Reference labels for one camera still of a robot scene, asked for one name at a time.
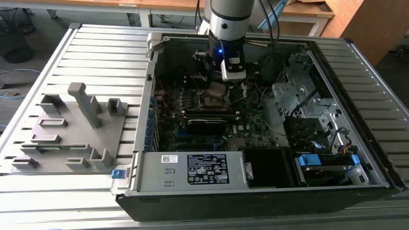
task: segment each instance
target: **blue cable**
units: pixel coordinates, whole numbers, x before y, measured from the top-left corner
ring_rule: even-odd
[[[23,99],[26,97],[4,97],[4,96],[0,96],[0,98],[4,98],[4,99]]]
[[[38,73],[38,75],[40,75],[40,73],[42,73],[40,71],[38,71],[35,69],[10,69],[10,70],[2,72],[0,75],[4,74],[4,73],[8,73],[8,72],[14,72],[14,71],[32,71],[32,72]]]

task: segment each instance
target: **table leg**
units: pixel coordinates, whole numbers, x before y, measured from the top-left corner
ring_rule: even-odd
[[[162,23],[166,23],[166,22],[167,22],[167,20],[166,20],[166,15],[164,15],[164,14],[160,14],[160,22],[162,22]]]
[[[138,21],[139,21],[139,15],[138,13],[127,13],[128,16],[128,21],[130,21],[130,26],[138,26]]]
[[[314,26],[308,36],[320,37],[328,21],[330,21],[328,18],[320,18],[318,20],[318,22],[315,23],[315,26]]]
[[[51,18],[58,18],[58,10],[47,10],[48,15],[51,16]]]
[[[142,27],[152,27],[152,14],[150,9],[139,9],[142,17]]]
[[[200,35],[208,35],[210,34],[210,27],[211,24],[203,20],[203,23],[200,24],[199,33]]]

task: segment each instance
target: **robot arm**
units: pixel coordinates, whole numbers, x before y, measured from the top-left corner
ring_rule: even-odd
[[[246,79],[244,37],[255,0],[211,1],[208,56],[224,81]]]

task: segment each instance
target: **floor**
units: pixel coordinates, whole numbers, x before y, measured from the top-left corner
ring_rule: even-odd
[[[32,22],[36,32],[27,35],[27,42],[35,50],[35,57],[20,64],[10,64],[0,58],[0,68],[7,69],[36,69],[42,70],[52,52],[63,38],[71,23],[106,24],[130,26],[126,13],[107,12],[80,12],[80,11],[58,11],[59,18],[51,19],[46,10],[32,9]],[[195,27],[194,17],[167,16],[168,23],[162,23],[159,16],[154,15],[154,26],[166,28],[192,29]],[[409,107],[409,54],[404,58],[395,58],[388,54],[377,66],[377,70],[389,83],[397,96]],[[34,72],[11,72],[0,75],[7,88],[0,90],[0,95],[8,96],[10,93],[18,92],[24,96],[36,81]],[[19,108],[23,100],[7,100],[0,98],[0,125],[7,125]]]
[[[32,23],[36,27],[36,32],[26,36],[30,47],[35,50],[35,57],[20,64],[10,64],[0,57],[0,72],[2,68],[7,69],[36,69],[42,71],[47,61],[54,53],[55,48],[67,32],[71,23],[104,24],[130,26],[126,13],[110,12],[82,12],[82,11],[58,11],[58,19],[51,19],[46,10],[32,9]],[[160,17],[154,15],[154,26],[164,28],[194,29],[195,18],[183,16],[167,16],[167,23],[160,22]],[[0,75],[7,88],[0,90],[0,95],[10,96],[18,92],[20,96],[27,95],[36,74],[34,72],[11,72]],[[14,114],[20,106],[20,100],[7,100],[0,98],[0,132],[11,121]]]

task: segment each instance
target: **metal table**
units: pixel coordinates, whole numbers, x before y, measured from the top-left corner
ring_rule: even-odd
[[[43,93],[59,93],[64,100],[68,84],[84,82],[87,93],[100,102],[118,97],[130,103],[119,148],[119,163],[132,155],[143,78],[146,40],[150,32],[191,33],[190,30],[123,26],[74,25],[47,63],[0,138],[0,159],[19,155],[20,143],[30,138]],[[385,152],[409,180],[409,113],[384,80],[352,43],[344,39],[284,36],[315,40],[339,75]],[[0,162],[0,173],[8,172]],[[380,227],[409,223],[409,193],[371,201],[338,212],[276,218],[240,218],[202,221],[135,222],[115,202],[110,175],[4,175],[0,177],[0,229],[200,229],[260,225],[303,224],[302,228],[328,229],[324,222],[343,221],[343,228]]]

